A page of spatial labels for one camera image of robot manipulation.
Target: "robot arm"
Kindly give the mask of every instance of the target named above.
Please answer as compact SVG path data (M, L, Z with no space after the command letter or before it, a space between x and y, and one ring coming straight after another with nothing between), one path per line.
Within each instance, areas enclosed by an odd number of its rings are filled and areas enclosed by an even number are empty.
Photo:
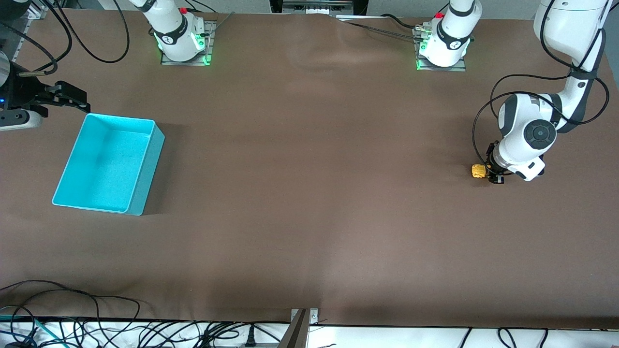
M83 90L64 81L46 85L36 76L21 76L25 72L0 51L0 131L39 127L48 116L43 105L90 112Z
M129 0L155 30L159 48L173 61L184 62L204 50L196 35L204 33L204 20L181 13L174 0Z
M470 34L481 16L479 0L450 0L445 16L430 22L431 35L419 54L437 66L456 64L466 54Z
M501 106L498 126L503 139L491 144L488 150L490 181L502 183L501 174L506 170L526 181L533 180L543 173L543 154L555 143L556 135L569 132L582 121L604 51L602 26L609 7L610 1L606 0L571 0L556 4L554 0L542 1L535 16L535 33L540 36L547 14L544 41L549 47L569 55L574 67L563 91L540 94L543 98L516 94Z

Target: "black cable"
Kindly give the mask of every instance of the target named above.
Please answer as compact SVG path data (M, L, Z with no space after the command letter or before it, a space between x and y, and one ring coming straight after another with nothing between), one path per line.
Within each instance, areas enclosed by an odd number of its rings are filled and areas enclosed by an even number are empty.
M66 342L66 341L48 341L48 342L44 342L44 343L41 343L41 344L39 345L39 348L48 347L48 346L53 346L53 345L55 345L55 344L65 344L65 345L68 345L68 346L73 346L73 347L75 347L75 348L82 348L81 346L78 346L78 345L77 345L77 344L75 344L75 343Z
M137 348L142 347L142 343L143 343L143 341L144 341L144 340L146 340L146 338L149 336L149 334L150 334L150 333L154 333L154 334L153 334L153 337L154 337L154 336L156 336L156 335L159 335L159 334L161 334L161 332L162 332L163 330L165 330L165 329L169 328L169 327L170 327L170 326L172 326L174 323L170 323L170 324L168 324L168 326L162 327L162 328L161 328L161 329L159 329L158 331L156 330L159 326L163 326L163 325L165 325L165 324L166 324L166 322L162 322L162 323L159 323L159 324L155 325L153 328L148 328L148 326L147 326L144 330L142 330L142 331L141 331L141 332L137 335ZM144 331L146 331L146 330L148 330L149 332L148 332L148 333L147 333L144 337L142 337L142 333L144 333ZM143 346L145 347L145 346L148 344L148 342L150 342L150 340L152 340L152 337L151 337L148 341L144 342L144 345L143 345Z
M255 325L249 326L249 332L247 333L247 341L245 341L245 347L256 347L258 345L256 343L256 337L254 335L255 329L256 329Z
M5 330L0 330L0 334L7 334L7 335L11 335L11 336L22 337L25 340L30 341L32 343L32 345L34 346L34 348L38 348L37 342L32 337L28 337L28 336L22 335L22 334L10 333L9 331L5 331Z
M12 31L14 34L22 37L24 40L30 42L31 44L33 44L36 48L38 48L39 50L41 50L41 52L43 52L43 54L45 54L47 56L47 58L50 59L51 64L53 65L51 70L48 71L43 71L43 73L45 75L50 75L53 74L54 72L56 72L58 70L58 62L56 61L56 58L54 58L54 56L51 55L51 53L45 49L45 47L41 46L38 42L36 42L35 40L31 39L28 35L20 32L19 30L15 29L14 27L11 27L8 24L5 24L4 22L0 22L0 24L9 29L10 31Z
M60 25L63 26L64 33L65 35L67 35L67 48L65 48L64 52L62 52L58 57L56 57L56 62L60 62L60 60L66 57L67 54L69 54L69 52L71 51L71 48L73 47L73 38L71 37L71 32L69 31L69 28L64 23L63 19L60 18L60 15L58 15L58 12L56 12L56 9L54 9L54 6L52 5L52 3L50 3L48 0L42 0L42 1L45 4L45 6L47 6L50 9L50 12L54 15L54 17L56 17L56 20L58 20ZM41 70L47 69L52 64L53 64L52 62L49 62L45 64L44 66L39 67L35 71L41 71Z
M572 66L570 65L570 71L571 69L575 69L575 70L580 70L580 71L584 71L582 70L582 65L584 64L585 60L587 60L587 58L589 57L589 54L591 53L593 46L595 45L595 42L597 41L598 36L600 35L600 33L602 32L601 29L598 29L598 31L595 33L595 37L593 38L591 44L589 45L589 48L587 49L587 52L585 53L583 59L581 60L580 64L578 64L578 66ZM543 38L543 29L540 29L540 41L542 41ZM540 75L530 75L530 74L510 74L510 75L505 75L502 78L500 78L495 85L492 87L492 91L490 92L490 98L492 99L494 97L494 93L496 88L498 87L498 85L501 83L501 81L509 78L509 77L515 77L515 76L519 76L519 77L533 77L535 79L543 79L543 80L563 80L568 78L570 75L570 72L567 73L567 75L565 76L559 76L559 77L547 77L547 76L540 76ZM575 125L580 125L580 124L587 124L591 121L594 121L595 119L597 119L605 110L606 107L608 106L608 103L610 101L610 91L608 90L608 86L606 85L606 83L600 79L599 77L596 77L595 80L597 82L599 82L600 85L602 85L602 88L604 88L604 92L606 93L606 97L605 97L605 101L604 101L604 105L600 108L600 110L595 114L595 116L593 116L591 119L587 120L587 121L582 121L582 122L577 122L577 121L573 121L573 120L569 120L566 117L563 117L563 119L569 123L569 124L575 124ZM492 114L495 116L495 118L498 118L498 115L496 114L495 108L494 108L494 104L490 103L490 110L492 111Z
M552 59L554 59L555 61L561 63L562 65L565 65L569 68L572 68L578 72L586 72L584 70L582 70L580 68L580 66L576 67L573 64L570 64L564 60L562 60L561 58L555 56L549 49L548 46L546 45L546 39L544 37L544 28L546 27L546 21L548 20L548 14L550 13L550 9L552 8L552 6L554 5L556 0L550 0L550 3L548 4L548 7L546 8L546 11L544 12L543 15L543 19L542 19L542 25L540 27L540 42L542 44L542 48L544 50L544 52L546 52L546 54L548 54Z
M240 336L240 333L238 331L236 331L235 329L238 329L242 326L247 325L246 323L225 323L224 325L218 326L216 328L214 328L212 331L210 331L207 334L207 339L206 339L206 347L210 346L210 343L213 343L213 346L215 345L215 340L217 339L234 339L237 338L238 336ZM228 336L228 337L223 337L222 335L227 334L227 333L235 333L236 336Z
M114 335L112 338L109 338L109 337L105 334L105 332L104 332L104 330L103 330L103 326L101 325L100 310L99 310L99 302L98 302L97 298L118 298L118 299L121 299L121 300L127 300L127 301L130 301L130 302L134 302L134 303L137 305L137 311L136 311L136 314L134 315L134 317L133 317L132 321L133 321L133 320L135 320L135 319L137 318L137 316L138 316L138 314L139 314L139 312L140 312L140 304L139 304L139 302L138 302L138 301L136 301L136 300L133 300L132 298L126 298L126 297L120 297L120 296L91 295L91 294L89 294L89 293L87 293L87 292L85 292L85 291L76 290L76 289L70 289L70 288L66 288L66 289L51 289L51 290L41 291L41 292L39 292L39 293L36 293L36 294L34 294L34 295L30 296L30 297L29 297L29 298L27 298L26 300L24 300L24 301L22 302L22 304L21 304L21 305L22 305L22 306L23 306L23 305L25 305L28 301L30 301L31 299L33 299L33 298L35 298L35 297L37 297L37 296L40 296L40 295L43 295L43 294L47 294L47 293L50 293L50 292L57 292L57 291L68 291L68 292L73 292L73 293L76 293L76 294L80 294L80 295L85 295L85 296L88 296L88 297L90 297L90 299L91 299L91 300L93 300L93 302L94 302L94 304L95 304L96 311L97 311L97 322L98 322L98 324L99 324L99 328L100 328L100 329L101 329L101 331L102 331L102 335L103 335L103 337L105 337L105 338L108 340L108 342L106 342L106 343L102 346L102 348L105 348L105 346L107 346L107 345L108 345L108 344L110 344L110 343L111 343L113 346L115 346L116 348L120 348L119 346L117 346L117 345L113 342L114 338L116 338L116 337L117 337L120 333L118 333L118 334ZM126 326L127 328L131 325L132 321L130 321L130 322L129 322L129 324Z
M542 341L540 342L540 345L538 348L543 348L543 344L546 343L546 338L548 338L548 329L543 330Z
M94 53L92 53L84 44L84 42L82 42L82 39L80 39L80 37L77 35L75 29L73 28L73 25L71 25L71 22L69 21L69 19L67 18L66 14L64 13L62 7L58 7L58 10L60 11L60 14L62 15L62 17L64 18L64 20L67 22L67 25L69 26L69 30L71 31L71 33L73 33L73 36L76 37L77 42L79 43L79 45L84 49L84 51L86 51L86 53L88 53L91 57L95 58L96 60L98 60L99 62L102 63L108 63L108 64L113 64L113 63L118 63L121 60L123 60L123 58L127 55L127 53L129 52L129 27L127 26L127 20L124 18L124 14L123 14L123 10L121 10L120 5L118 4L118 1L116 0L112 0L114 2L114 5L116 6L116 9L118 10L118 13L120 14L120 18L123 20L123 25L124 25L124 32L126 35L126 41L127 44L124 48L124 52L121 54L120 57L113 59L111 61L109 60L105 60L102 58L99 58L97 55L95 55Z
M196 7L194 6L194 4L192 4L191 2L189 2L189 0L185 0L185 2L186 2L189 6L191 6L191 8L192 8L192 9L194 9L194 10L196 10L196 11L197 11L197 9L196 9Z
M23 310L26 313L28 313L28 316L30 317L30 320L32 320L32 327L30 328L30 332L28 333L28 337L34 337L35 332L37 330L36 324L35 324L35 316L32 314L32 312L28 309L25 308L24 306L20 306L20 305L8 305L8 306L4 306L2 308L0 308L0 310L5 310L8 308L15 308L15 310L13 311L13 314L11 315L11 320L9 322L9 328L11 330L11 335L13 336L13 339L15 340L15 342L19 342L19 343L24 343L24 341L20 341L17 336L15 335L15 329L13 328L13 324L15 322L15 317L17 316L17 313L19 312L19 310Z
M501 332L505 331L507 332L507 335L509 336L509 339L511 340L512 346L508 345L504 340L503 337L501 337ZM499 328L499 330L496 331L496 335L499 336L499 341L501 341L501 343L503 343L503 345L506 348L517 348L516 347L516 341L514 340L514 336L511 335L511 332L509 332L509 329L507 328Z
M203 4L203 3L199 2L198 0L191 0L191 1L195 2L198 5L202 5L202 6L206 7L206 8L208 8L209 10L213 11L214 13L218 13L217 11L213 10L213 7L210 7L207 4Z
M471 331L473 331L473 328L471 328L469 326L469 329L466 331L466 334L464 334L464 338L462 338L462 342L460 343L458 348L464 348L464 344L466 343L466 339L469 338L469 335L470 335Z
M345 21L345 23L348 23L350 25L354 25L356 27L365 28L365 29L371 30L373 32L379 32L379 33L383 33L383 34L387 34L387 35L392 35L392 36L395 36L395 37L401 37L401 38L405 38L405 39L408 39L408 40L423 41L423 39L421 39L421 38L411 37L411 36L400 34L400 33L390 32L388 30L383 30L383 29L379 29L379 28L369 27L367 25L353 23L353 22L351 22L349 20Z
M396 16L394 16L394 15L392 15L390 13L383 13L383 14L381 14L381 17L389 17L389 18L395 20L399 25L401 25L401 26L403 26L405 28L409 28L409 29L414 29L415 28L414 25L406 24L403 21L401 21L400 18L398 18L398 17L396 17Z
M530 74L510 74L510 75L505 75L503 77L501 77L496 83L495 85L492 87L492 91L490 92L490 99L493 99L495 96L495 90L496 88L499 86L499 84L501 83L501 81L510 78L510 77L533 77L535 79L542 79L542 80L563 80L563 79L567 79L569 77L569 73L565 76L558 76L558 77L547 77L547 76L540 76L540 75L530 75ZM492 114L495 116L495 118L498 118L499 116L496 114L495 111L495 106L493 103L490 103L490 110L492 110Z
M274 339L274 340L276 340L277 342L280 342L280 341L281 341L281 339L277 338L277 336L275 336L274 334L272 334L272 333L270 333L270 332L266 331L265 329L261 328L260 326L258 326L258 325L256 325L256 324L253 324L253 326L254 326L257 330L264 332L265 334L267 334L268 336L270 336L271 338L273 338L273 339Z
M198 335L198 336L196 336L196 337L189 338L189 339L177 339L177 340L172 339L175 335L180 334L181 332L183 332L185 329L187 329L187 328L188 328L188 327L190 327L190 326L194 326L194 325L195 325L195 326L197 327L197 323L198 323L198 321L192 321L192 322L190 322L189 324L187 324L187 325L183 326L182 328L180 328L180 329L176 330L174 333L172 333L172 334L171 334L171 335L169 335L169 336L163 335L163 334L161 333L161 331L163 331L163 330L165 330L165 329L167 329L167 328L169 328L169 327L171 327L171 326L173 326L173 325L175 325L175 324L178 324L178 323L179 323L179 322L174 322L174 323L172 323L171 325L168 325L168 326L166 326L165 328L162 328L159 332L157 332L157 334L158 334L159 336L161 336L161 337L163 337L163 338L164 338L164 341L163 341L163 342L160 342L159 344L157 344L157 345L156 345L156 346L154 346L154 347L161 347L161 346L163 346L165 343L168 343L168 342L169 342L169 343L172 343L172 346L174 346L174 343L181 343L181 342L192 341L192 340L197 339L197 338L199 337L199 335ZM151 341L154 337L155 337L155 336L153 335L153 336L152 336L152 337L151 337L148 341L146 341L146 342L144 343L144 347L150 347L150 346L148 345L148 343L149 343L149 342L150 342L150 341Z
M105 346L107 346L108 344L112 344L112 346L115 346L116 348L120 348L119 346L117 346L113 342L113 339L116 338L120 333L117 333L112 338L109 338L105 334L105 331L103 330L103 326L101 325L100 308L99 308L99 302L97 300L98 298L116 298L116 299L125 300L125 301L129 301L129 302L132 302L132 303L136 304L136 306L137 306L136 313L133 316L133 318L131 319L131 321L129 322L129 324L127 324L125 329L127 329L133 323L133 321L137 318L137 316L140 313L140 308L141 308L140 303L137 300L134 300L133 298L122 297L122 296L113 296L113 295L92 295L92 294L89 294L86 291L72 289L72 288L70 288L70 287L68 287L66 285L60 284L58 282L53 282L53 281L44 281L44 280L38 280L38 279L21 281L21 282L17 282L15 284L11 284L11 285L8 285L8 286L5 286L5 287L1 288L0 292L2 292L4 290L7 290L7 289L10 289L10 288L18 287L18 286L23 285L23 284L32 283L32 282L34 282L34 283L43 283L43 284L51 284L51 285L55 285L55 286L59 287L60 289L44 290L44 291L41 291L39 293L36 293L36 294L30 296L29 298L27 298L26 300L24 300L20 304L21 306L25 306L25 304L28 301L30 301L31 299L33 299L33 298L35 298L37 296L40 296L40 295L43 295L43 294L47 294L47 293L50 293L50 292L55 292L55 291L68 291L68 292L72 292L72 293L75 293L75 294L84 295L84 296L89 297L94 302L94 304L95 304L96 314L97 314L97 323L99 325L99 328L102 330L103 336L108 340L108 342L106 342L104 345L102 345L101 348L105 348Z

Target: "green led light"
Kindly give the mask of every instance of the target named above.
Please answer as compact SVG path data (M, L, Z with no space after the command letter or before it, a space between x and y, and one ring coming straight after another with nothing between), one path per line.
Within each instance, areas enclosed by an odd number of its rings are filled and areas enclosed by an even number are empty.
M157 47L159 47L160 51L163 51L163 48L161 48L161 43L159 42L159 38L155 36L155 41L157 42Z
M196 37L197 37L197 35L191 35L191 39L194 40L194 44L195 44L196 48L198 50L201 50L203 45L200 45L200 43L197 41Z

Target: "cable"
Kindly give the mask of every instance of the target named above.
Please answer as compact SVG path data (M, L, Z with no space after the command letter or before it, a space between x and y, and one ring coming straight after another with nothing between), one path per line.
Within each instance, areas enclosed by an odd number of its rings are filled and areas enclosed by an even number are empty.
M166 326L165 328L162 328L162 329L160 329L160 330L157 332L157 334L158 334L159 336L163 337L165 340L164 340L163 342L161 342L161 343L157 344L155 347L161 347L161 346L163 346L163 345L164 345L165 343L167 343L167 342L172 343L172 346L174 346L174 343L187 342L187 341L192 341L192 340L194 340L194 339L199 338L199 327L197 326L198 321L192 321L192 322L190 322L189 324L187 324L187 325L183 326L182 328L180 328L180 329L176 330L173 334L171 334L171 335L169 335L169 336L165 336L165 335L163 335L163 334L161 333L161 331L163 331L164 329L167 329L167 328L169 328L169 327L171 327L171 326L173 326L174 324L177 324L177 323L178 323L178 322L174 322L174 323L172 323L171 325L168 325L168 326ZM180 335L180 333L181 333L181 332L183 332L185 329L187 329L187 328L188 328L188 327L190 327L190 326L194 326L194 325L198 328L198 336L193 337L193 338L189 338L189 339L177 339L177 340L172 339L175 335L177 335L177 334L179 334L179 335ZM146 341L146 342L144 343L144 347L150 347L150 346L148 345L148 343L149 343L149 342L153 339L153 337L155 337L155 336L153 335L153 336L152 336L152 337L151 337L148 341Z
M8 285L8 286L5 286L5 287L1 288L0 292L2 292L3 290L7 290L7 289L10 289L10 288L18 287L20 285L31 283L31 282L51 284L51 285L55 285L55 286L59 287L60 289L44 290L44 291L41 291L39 293L36 293L36 294L30 296L29 298L27 298L26 300L24 300L20 304L20 306L22 306L22 307L25 306L26 303L28 303L28 301L30 301L31 299L33 299L33 298L35 298L37 296L40 296L40 295L43 295L43 294L47 294L47 293L50 293L50 292L56 292L56 291L68 291L68 292L73 292L75 294L85 295L85 296L89 297L94 302L94 304L95 304L95 309L96 309L96 314L97 314L97 322L98 322L99 328L102 331L102 335L108 340L108 342L106 342L104 345L102 345L101 348L105 348L108 344L111 344L112 346L115 346L116 348L120 348L119 346L117 346L113 342L113 339L116 338L120 333L115 334L114 336L112 336L112 338L108 337L105 334L105 330L103 329L103 326L101 325L100 308L99 308L99 302L97 300L98 298L117 298L117 299L120 299L120 300L126 300L126 301L129 301L129 302L132 302L132 303L136 304L136 306L137 306L136 313L133 316L133 318L130 320L129 324L127 324L125 329L127 329L131 324L133 324L133 321L137 318L137 316L140 313L140 307L141 307L140 303L137 300L134 300L133 298L122 297L122 296L113 296L113 295L92 295L92 294L89 294L86 291L72 289L72 288L70 288L70 287L68 287L66 285L60 284L58 282L53 282L53 281L44 281L44 280L38 280L38 279L21 281L21 282L17 282L15 284L11 284L11 285Z
M105 60L102 58L99 58L97 55L95 55L94 53L92 53L84 44L84 42L82 42L82 39L80 39L80 37L77 35L75 29L73 28L73 25L71 25L71 22L69 21L69 19L67 18L66 14L64 13L62 7L58 7L58 10L60 11L60 14L62 15L62 17L64 18L64 20L67 22L67 25L69 26L69 30L71 31L71 33L73 33L73 36L76 37L77 42L79 43L79 45L84 49L84 51L86 51L86 53L88 53L91 57L95 58L96 60L98 60L99 62L102 63L107 63L107 64L113 64L113 63L118 63L121 60L123 60L123 58L127 55L127 53L129 52L129 27L127 26L127 20L124 18L124 14L123 14L123 10L121 10L120 5L118 4L117 0L112 0L114 2L114 5L116 6L116 9L118 10L118 13L120 14L120 18L123 20L123 25L124 25L124 32L126 35L126 41L127 44L124 48L124 52L121 54L120 57L113 59L113 60Z
M30 310L28 310L28 308L25 308L24 306L20 306L20 305L8 305L8 306L4 306L4 307L0 308L0 311L3 311L3 310L8 309L8 308L15 308L15 311L13 311L13 314L11 315L11 320L10 320L10 322L9 322L9 327L10 327L10 329L11 329L11 334L12 334L12 336L13 336L13 339L14 339L16 342L19 342L19 343L24 343L23 341L20 341L20 340L18 340L18 339L17 339L17 336L18 336L18 335L16 335L15 330L13 329L13 323L14 323L14 321L15 321L15 316L17 316L17 312L18 312L19 310L23 310L23 311L25 311L26 313L28 313L28 316L29 316L29 317L30 317L30 319L32 320L32 327L30 328L30 332L28 333L28 337L34 337L34 335L35 335L35 332L36 332L37 328L36 328L36 322L35 322L35 320L36 320L36 319L35 319L35 316L32 314L32 312L31 312Z
M213 11L214 13L218 13L217 11L213 10L213 7L210 7L207 4L203 4L203 3L199 2L198 0L191 0L191 1L195 2L198 5L202 5L202 6L206 7L206 8L208 8L209 10Z
M511 340L512 346L508 345L504 340L503 337L501 337L501 332L505 331L507 332L507 335L509 336L509 339ZM499 341L501 341L501 343L503 343L503 345L506 348L517 348L516 347L516 341L514 340L514 336L511 335L511 332L509 332L508 329L506 328L499 328L499 330L496 331L496 335L499 336Z
M458 348L464 348L464 344L466 343L466 339L469 338L469 335L470 335L471 331L473 331L473 328L471 328L469 326L469 329L466 331L466 334L464 334L464 338L462 339L462 342L460 343Z
M389 13L381 14L381 17L389 17L389 18L395 20L399 25L401 25L401 26L403 26L405 28L409 28L409 29L414 29L415 28L414 25L406 24L403 21L401 21L400 18L398 18L398 17L396 17L396 16L394 16L392 14L389 14Z
M505 79L507 79L509 77L533 77L535 79L542 79L542 80L563 80L563 79L567 79L569 77L569 73L567 75L565 75L565 76L559 76L559 77L547 77L547 76L530 75L530 74L510 74L510 75L505 75L505 76L501 77L495 83L495 85L492 87L492 91L490 92L490 99L494 98L495 90L499 86L501 81L503 81L503 80L505 80ZM499 116L496 114L495 107L494 107L493 103L490 103L490 110L492 110L492 114L495 116L495 118L499 118Z
M395 36L395 37L401 37L401 38L405 38L405 39L408 39L408 40L423 41L423 39L421 39L421 38L411 37L411 36L400 34L400 33L390 32L388 30L383 30L383 29L379 29L379 28L369 27L369 26L363 25L363 24L353 23L353 22L350 22L350 21L346 21L345 23L348 23L350 25L354 25L356 27L365 28L365 29L368 29L368 30L371 30L371 31L374 31L374 32L379 32L379 33L384 33L384 34L387 34L387 35L392 35L392 36Z
M446 3L446 4L445 4L445 6L441 7L441 9L440 9L440 10L438 10L438 12L442 12L444 9L446 9L446 8L447 8L447 6L449 6L449 3Z
M538 348L543 348L543 344L546 343L546 338L548 338L548 329L543 330L542 341L540 342L540 345Z
M25 339L26 341L30 341L35 348L38 348L37 342L32 337L28 337L28 336L22 335L22 334L10 333L9 331L4 331L4 330L0 330L0 334L7 334L7 335L11 335L13 337L15 337L15 336L21 337L21 338Z
M249 327L249 332L247 333L247 341L245 341L245 347L256 347L258 345L256 344L256 338L254 337L255 328L255 325L251 325Z
M45 4L45 6L47 6L50 9L50 12L54 15L54 17L56 17L60 25L63 26L64 33L67 35L67 48L65 48L64 52L62 52L58 57L56 57L56 62L60 62L60 60L66 57L67 54L69 54L69 52L71 51L71 48L73 47L73 38L71 37L69 28L67 28L67 25L63 22L62 18L60 18L60 16L58 15L58 12L56 12L56 10L54 9L54 6L48 0L42 0L42 1ZM44 66L39 67L38 69L35 69L35 71L42 71L52 65L53 63L49 62L45 64Z
M22 37L24 40L30 42L31 44L33 44L36 48L38 48L39 50L41 50L41 52L43 52L43 54L45 54L47 56L47 58L50 59L51 64L53 65L53 67L51 68L51 70L48 71L42 71L41 74L44 75L50 75L53 74L54 72L56 72L58 70L58 62L56 60L56 58L54 58L54 56L51 55L51 53L45 49L45 47L41 46L38 42L36 42L35 40L31 39L28 35L20 32L19 30L15 29L14 27L11 27L8 24L5 24L4 22L0 22L0 24L9 29L10 31L12 31L14 34Z
M277 342L280 342L280 341L281 341L281 339L277 338L277 336L275 336L274 334L272 334L272 333L270 333L270 332L266 331L265 329L261 328L260 326L258 326L258 325L256 325L256 324L253 324L253 325L254 325L254 327L255 327L257 330L262 331L263 333L265 333L265 334L269 335L271 338L273 338L273 339L274 339L274 340L276 340Z
M589 55L589 52L591 51L592 46L595 44L595 41L597 40L597 37L601 31L598 30L597 33L595 34L595 38L593 39L591 46L589 47L589 50L587 51L587 54L585 55L585 58L583 58L583 60L581 61L581 63L579 64L579 66L574 66L573 64L570 64L564 60L562 60L561 58L555 56L549 49L548 46L546 45L546 39L544 37L544 28L546 27L546 21L549 19L548 18L548 14L550 13L550 9L552 8L552 6L554 5L556 0L550 0L550 3L548 4L548 7L546 8L546 11L544 12L543 15L543 19L542 19L542 25L540 27L540 43L542 44L542 48L544 50L544 52L546 52L546 54L548 54L552 59L554 59L555 61L561 63L562 65L565 65L571 69L574 69L578 72L587 72L582 70L582 62L586 59L586 56Z
M191 8L192 8L192 9L194 9L194 10L196 10L196 11L197 11L197 9L196 9L196 7L194 6L194 4L192 4L191 2L189 2L189 0L185 0L185 2L186 2L189 6L191 6Z

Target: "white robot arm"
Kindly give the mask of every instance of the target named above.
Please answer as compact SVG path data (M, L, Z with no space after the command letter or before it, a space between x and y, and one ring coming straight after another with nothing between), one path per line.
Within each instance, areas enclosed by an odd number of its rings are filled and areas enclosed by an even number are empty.
M419 54L437 66L456 64L466 54L470 34L481 16L479 0L450 0L445 16L430 22L431 35Z
M501 106L498 126L503 139L488 151L492 182L509 170L526 181L542 173L543 154L555 143L557 133L574 129L585 108L604 51L602 28L610 8L607 0L542 0L535 15L535 34L557 51L571 57L573 65L563 91L557 94L510 96Z
M196 35L204 33L204 20L181 13L174 0L129 0L155 30L159 48L173 61L183 62L204 50Z

